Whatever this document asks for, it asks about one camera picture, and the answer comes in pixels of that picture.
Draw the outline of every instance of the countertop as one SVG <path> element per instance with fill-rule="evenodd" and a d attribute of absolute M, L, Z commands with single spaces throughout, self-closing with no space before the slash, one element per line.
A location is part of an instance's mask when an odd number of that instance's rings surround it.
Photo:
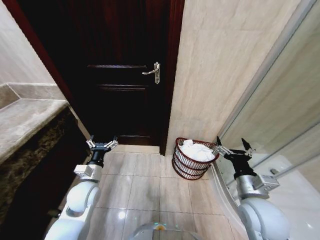
<path fill-rule="evenodd" d="M 67 106 L 65 100 L 19 99 L 0 109 L 0 164 Z"/>

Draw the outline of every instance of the door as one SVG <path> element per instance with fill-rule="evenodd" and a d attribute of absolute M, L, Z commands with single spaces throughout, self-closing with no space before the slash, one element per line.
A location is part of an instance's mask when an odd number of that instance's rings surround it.
<path fill-rule="evenodd" d="M 95 140 L 117 135 L 121 144 L 159 146 L 161 133 L 168 131 L 163 117 L 168 115 L 165 84 L 172 1 L 17 2 Z M 155 74 L 142 74 L 154 70 L 155 62 L 160 63 L 159 84 Z"/>

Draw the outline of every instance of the door handle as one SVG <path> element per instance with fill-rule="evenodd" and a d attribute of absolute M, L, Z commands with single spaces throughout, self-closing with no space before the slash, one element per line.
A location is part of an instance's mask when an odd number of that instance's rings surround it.
<path fill-rule="evenodd" d="M 153 73 L 154 73 L 155 84 L 159 84 L 160 83 L 160 63 L 158 63 L 158 62 L 154 63 L 154 70 L 142 72 L 143 75 L 149 75 L 149 74 L 153 74 Z"/>

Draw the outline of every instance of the dark marble cabinet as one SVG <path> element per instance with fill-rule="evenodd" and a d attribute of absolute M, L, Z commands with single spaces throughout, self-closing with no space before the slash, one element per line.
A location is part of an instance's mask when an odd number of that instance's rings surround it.
<path fill-rule="evenodd" d="M 0 239 L 42 239 L 88 156 L 86 139 L 65 107 L 0 165 Z"/>

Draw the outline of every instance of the door frame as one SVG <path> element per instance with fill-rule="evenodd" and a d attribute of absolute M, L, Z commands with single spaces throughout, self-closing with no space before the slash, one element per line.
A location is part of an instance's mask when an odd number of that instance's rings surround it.
<path fill-rule="evenodd" d="M 75 110 L 77 115 L 80 117 L 84 126 L 88 124 L 87 116 L 82 111 L 81 107 L 76 103 L 70 89 L 66 85 L 62 75 L 59 73 L 54 62 L 49 57 L 46 49 L 42 45 L 40 39 L 38 38 L 36 32 L 33 30 L 31 24 L 29 23 L 24 12 L 20 8 L 17 0 L 2 0 L 16 23 L 24 33 L 27 40 L 32 45 L 33 49 L 43 62 L 44 66 L 52 76 L 55 83 L 58 85 L 65 98 L 70 103 L 71 107 Z M 163 110 L 160 110 L 161 113 L 161 135 L 160 135 L 160 154 L 165 155 L 167 147 L 167 138 L 169 131 L 169 122 L 171 114 L 171 105 L 175 85 L 176 69 L 177 69 L 177 60 L 178 60 L 178 51 L 180 44 L 180 33 L 182 27 L 183 11 L 185 6 L 185 0 L 171 0 L 170 1 L 170 13 L 168 19 L 168 38 L 167 38 L 167 53 L 165 56 L 165 79 L 164 81 L 164 98 Z"/>

